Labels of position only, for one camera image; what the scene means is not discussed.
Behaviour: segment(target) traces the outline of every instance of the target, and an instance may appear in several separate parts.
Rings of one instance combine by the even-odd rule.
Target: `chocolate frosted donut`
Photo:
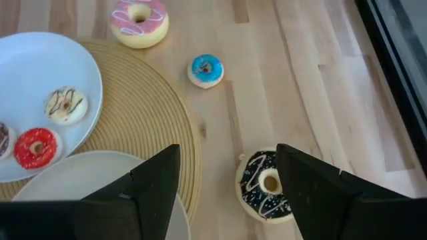
[[[236,192],[244,209],[257,220],[281,223],[292,218],[280,185],[274,149],[257,151],[242,160],[236,173]]]
[[[0,123],[0,160],[6,159],[13,150],[16,135],[12,128]]]

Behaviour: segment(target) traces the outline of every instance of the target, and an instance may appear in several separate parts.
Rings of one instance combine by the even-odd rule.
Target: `blue frosting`
[[[193,60],[191,71],[202,83],[209,83],[222,76],[224,67],[217,57],[203,54]]]

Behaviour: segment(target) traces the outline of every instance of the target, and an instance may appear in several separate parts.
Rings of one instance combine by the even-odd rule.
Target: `blue frosted donut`
[[[188,67],[188,77],[199,87],[213,87],[224,76],[224,66],[221,61],[210,54],[196,57]]]

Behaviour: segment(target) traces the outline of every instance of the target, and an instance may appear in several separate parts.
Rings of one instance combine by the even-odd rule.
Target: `pink frosted donut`
[[[111,14],[111,30],[128,47],[151,47],[168,28],[169,16],[158,0],[120,0]]]

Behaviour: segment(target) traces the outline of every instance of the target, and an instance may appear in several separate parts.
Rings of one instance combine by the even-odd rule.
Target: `black donut with white drizzle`
[[[242,160],[236,192],[244,209],[259,221],[281,223],[293,217],[280,185],[275,149],[262,149]]]

